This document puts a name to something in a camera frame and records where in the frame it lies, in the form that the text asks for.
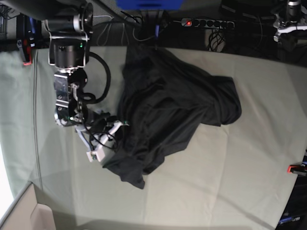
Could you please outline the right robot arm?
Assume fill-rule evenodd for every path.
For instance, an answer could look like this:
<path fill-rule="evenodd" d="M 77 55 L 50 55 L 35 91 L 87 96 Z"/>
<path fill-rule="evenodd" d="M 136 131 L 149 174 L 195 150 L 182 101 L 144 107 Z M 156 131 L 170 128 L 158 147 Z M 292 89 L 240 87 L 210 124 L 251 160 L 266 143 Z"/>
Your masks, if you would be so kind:
<path fill-rule="evenodd" d="M 92 4 L 85 0 L 6 0 L 4 5 L 43 22 L 50 38 L 48 63 L 56 68 L 55 121 L 61 127 L 75 128 L 87 147 L 89 161 L 103 161 L 107 143 L 115 139 L 115 133 L 124 122 L 116 120 L 109 113 L 98 114 L 87 107 L 103 101 L 111 84 L 107 63 L 90 51 Z M 84 92 L 88 81 L 84 67 L 89 58 L 100 62 L 106 72 L 105 89 L 100 97 Z"/>

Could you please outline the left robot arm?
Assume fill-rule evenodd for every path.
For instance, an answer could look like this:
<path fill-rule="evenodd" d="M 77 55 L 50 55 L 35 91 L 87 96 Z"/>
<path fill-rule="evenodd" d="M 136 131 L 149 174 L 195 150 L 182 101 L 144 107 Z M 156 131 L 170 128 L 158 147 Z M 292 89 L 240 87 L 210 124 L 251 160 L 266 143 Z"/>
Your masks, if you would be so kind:
<path fill-rule="evenodd" d="M 275 42 L 281 42 L 283 35 L 307 31 L 307 9 L 302 3 L 302 0 L 284 0 L 271 10 L 275 16 L 273 23 L 276 29 L 273 37 Z"/>

